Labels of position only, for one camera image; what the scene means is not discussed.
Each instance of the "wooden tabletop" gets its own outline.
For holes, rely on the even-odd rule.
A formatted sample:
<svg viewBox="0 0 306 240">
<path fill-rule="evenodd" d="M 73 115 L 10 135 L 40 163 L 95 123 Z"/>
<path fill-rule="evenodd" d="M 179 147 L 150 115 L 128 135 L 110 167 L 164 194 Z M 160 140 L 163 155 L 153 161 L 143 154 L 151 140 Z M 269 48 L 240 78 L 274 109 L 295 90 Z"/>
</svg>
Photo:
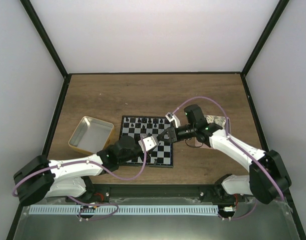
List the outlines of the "wooden tabletop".
<svg viewBox="0 0 306 240">
<path fill-rule="evenodd" d="M 235 137 L 260 148 L 238 74 L 85 74 L 73 75 L 71 78 L 49 159 L 65 160 L 85 156 L 68 146 L 70 137 L 84 116 L 113 123 L 113 141 L 117 141 L 122 115 L 164 116 L 185 100 L 200 95 L 212 98 L 225 109 Z M 217 106 L 209 101 L 197 99 L 189 104 L 193 103 L 198 104 L 204 114 L 222 116 Z M 183 110 L 176 114 L 182 124 L 187 123 Z M 241 165 L 223 153 L 213 149 L 189 148 L 184 142 L 174 144 L 173 161 L 173 168 L 146 167 L 131 182 L 121 181 L 108 174 L 94 176 L 92 181 L 99 184 L 213 184 L 228 173 L 247 174 Z M 130 178 L 139 170 L 138 166 L 121 166 L 115 173 Z"/>
</svg>

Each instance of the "white wall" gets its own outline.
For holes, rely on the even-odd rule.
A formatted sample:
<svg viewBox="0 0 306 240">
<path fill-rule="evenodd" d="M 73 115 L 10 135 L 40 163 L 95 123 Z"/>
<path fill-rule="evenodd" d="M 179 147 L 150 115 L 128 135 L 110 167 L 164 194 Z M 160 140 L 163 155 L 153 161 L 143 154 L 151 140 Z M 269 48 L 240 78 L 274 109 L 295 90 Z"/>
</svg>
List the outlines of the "white wall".
<svg viewBox="0 0 306 240">
<path fill-rule="evenodd" d="M 13 175 L 40 155 L 63 78 L 18 0 L 0 0 L 0 240 L 19 201 Z"/>
<path fill-rule="evenodd" d="M 292 179 L 306 232 L 306 0 L 289 2 L 247 82 L 269 147 Z"/>
<path fill-rule="evenodd" d="M 69 73 L 241 71 L 278 0 L 32 0 Z"/>
</svg>

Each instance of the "black cable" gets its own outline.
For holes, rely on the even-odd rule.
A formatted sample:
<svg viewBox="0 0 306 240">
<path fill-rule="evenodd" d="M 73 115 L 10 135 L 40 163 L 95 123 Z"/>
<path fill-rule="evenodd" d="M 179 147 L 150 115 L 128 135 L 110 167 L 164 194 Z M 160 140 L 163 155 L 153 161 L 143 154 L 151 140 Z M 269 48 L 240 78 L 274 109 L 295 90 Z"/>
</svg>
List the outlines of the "black cable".
<svg viewBox="0 0 306 240">
<path fill-rule="evenodd" d="M 191 147 L 191 148 L 197 149 L 197 148 L 200 148 L 201 146 L 203 146 L 203 143 L 202 143 L 201 146 L 192 146 L 192 145 L 189 145 L 189 144 L 187 143 L 187 140 L 191 140 L 191 139 L 185 139 L 186 145 L 189 146 L 189 147 Z"/>
</svg>

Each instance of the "black and white checkered board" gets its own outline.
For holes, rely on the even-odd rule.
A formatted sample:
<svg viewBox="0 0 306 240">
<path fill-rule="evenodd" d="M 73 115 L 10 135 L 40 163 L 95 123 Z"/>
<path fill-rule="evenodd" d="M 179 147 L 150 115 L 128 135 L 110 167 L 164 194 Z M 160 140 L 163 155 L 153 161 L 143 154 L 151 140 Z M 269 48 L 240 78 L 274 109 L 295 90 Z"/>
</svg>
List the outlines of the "black and white checkered board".
<svg viewBox="0 0 306 240">
<path fill-rule="evenodd" d="M 165 117 L 157 116 L 123 116 L 120 131 L 120 138 L 125 135 L 131 137 L 140 136 L 140 134 L 151 134 L 157 136 L 165 129 L 170 127 L 170 122 Z M 141 158 L 133 159 L 125 164 L 128 166 L 141 165 Z M 160 145 L 153 150 L 150 159 L 147 159 L 146 164 L 154 167 L 173 167 L 173 144 L 160 142 Z"/>
</svg>

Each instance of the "metal tray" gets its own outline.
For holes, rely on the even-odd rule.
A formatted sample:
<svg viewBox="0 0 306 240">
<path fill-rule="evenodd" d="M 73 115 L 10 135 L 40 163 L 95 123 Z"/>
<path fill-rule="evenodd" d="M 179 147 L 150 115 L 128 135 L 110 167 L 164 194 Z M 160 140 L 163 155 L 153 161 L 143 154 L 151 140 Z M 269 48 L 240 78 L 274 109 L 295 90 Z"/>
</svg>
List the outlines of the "metal tray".
<svg viewBox="0 0 306 240">
<path fill-rule="evenodd" d="M 85 116 L 75 129 L 68 145 L 77 152 L 95 154 L 108 146 L 114 133 L 110 122 Z"/>
</svg>

